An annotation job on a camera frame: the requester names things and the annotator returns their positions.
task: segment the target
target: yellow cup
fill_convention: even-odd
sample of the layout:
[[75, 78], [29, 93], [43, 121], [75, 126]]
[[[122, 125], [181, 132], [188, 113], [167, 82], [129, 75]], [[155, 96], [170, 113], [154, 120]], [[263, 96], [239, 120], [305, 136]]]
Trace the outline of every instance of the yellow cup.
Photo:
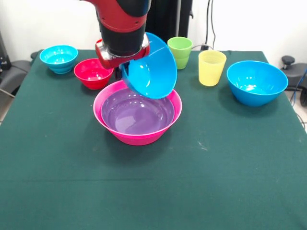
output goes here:
[[217, 50], [205, 50], [198, 55], [199, 81], [205, 86], [219, 83], [227, 57]]

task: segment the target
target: pink bowl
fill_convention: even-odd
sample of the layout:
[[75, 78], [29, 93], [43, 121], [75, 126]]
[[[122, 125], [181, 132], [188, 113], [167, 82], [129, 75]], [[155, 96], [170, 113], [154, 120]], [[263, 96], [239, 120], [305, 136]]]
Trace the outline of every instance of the pink bowl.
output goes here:
[[76, 65], [74, 73], [76, 77], [90, 90], [104, 88], [109, 82], [114, 69], [105, 69], [99, 59], [87, 59]]
[[119, 133], [111, 128], [109, 128], [103, 121], [101, 117], [101, 108], [104, 104], [105, 100], [111, 96], [113, 93], [126, 89], [127, 86], [124, 83], [124, 81], [117, 81], [113, 84], [108, 85], [105, 87], [95, 98], [93, 109], [94, 109], [94, 115], [96, 119], [99, 121], [99, 123], [105, 127], [107, 130], [109, 130], [115, 137], [117, 137], [120, 141], [128, 144], [128, 145], [148, 145], [150, 143], [155, 142], [158, 140], [180, 117], [181, 111], [182, 111], [182, 102], [179, 94], [173, 90], [167, 98], [171, 101], [174, 107], [174, 119], [173, 121], [166, 126], [165, 128], [158, 130], [153, 133], [145, 134], [145, 135], [130, 135], [130, 134], [124, 134]]

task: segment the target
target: white wall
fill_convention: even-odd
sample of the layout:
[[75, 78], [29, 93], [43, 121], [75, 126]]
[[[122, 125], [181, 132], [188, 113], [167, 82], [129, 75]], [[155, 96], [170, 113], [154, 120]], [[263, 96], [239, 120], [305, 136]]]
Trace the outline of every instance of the white wall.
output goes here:
[[[205, 41], [206, 6], [194, 0], [195, 44]], [[286, 54], [307, 62], [306, 0], [214, 0], [213, 10], [216, 49], [262, 50], [274, 65]], [[100, 37], [93, 5], [79, 0], [0, 0], [0, 30], [13, 61], [56, 44], [93, 49]]]
[[94, 49], [95, 8], [79, 0], [0, 0], [0, 30], [12, 61], [57, 44]]
[[[208, 1], [193, 1], [189, 38], [201, 44], [206, 37]], [[216, 49], [261, 50], [276, 66], [283, 55], [307, 62], [306, 0], [214, 0], [213, 23]], [[209, 33], [211, 45], [213, 34]]]

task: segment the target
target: floor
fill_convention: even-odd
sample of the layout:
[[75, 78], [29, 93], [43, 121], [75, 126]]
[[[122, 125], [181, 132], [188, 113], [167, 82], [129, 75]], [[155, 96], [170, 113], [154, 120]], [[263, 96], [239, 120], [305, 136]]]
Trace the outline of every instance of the floor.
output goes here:
[[[292, 93], [291, 91], [285, 91], [288, 99], [291, 98]], [[300, 98], [300, 92], [296, 93], [296, 100], [295, 104], [293, 106], [293, 109], [295, 112], [302, 118], [302, 122], [305, 123], [305, 130], [307, 132], [307, 108], [303, 108], [299, 101]], [[0, 92], [0, 125], [2, 121], [5, 119], [5, 116], [10, 109], [10, 106], [13, 103], [13, 98], [7, 96], [6, 94]]]
[[13, 103], [13, 98], [0, 92], [0, 125], [2, 124], [2, 121], [4, 120], [12, 103]]

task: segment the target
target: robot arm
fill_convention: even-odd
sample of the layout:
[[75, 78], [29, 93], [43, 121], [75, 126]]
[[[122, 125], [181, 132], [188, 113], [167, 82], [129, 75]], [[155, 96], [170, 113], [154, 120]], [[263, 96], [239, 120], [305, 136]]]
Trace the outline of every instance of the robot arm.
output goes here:
[[145, 27], [151, 0], [86, 1], [96, 7], [102, 37], [96, 43], [96, 53], [105, 68], [148, 55]]

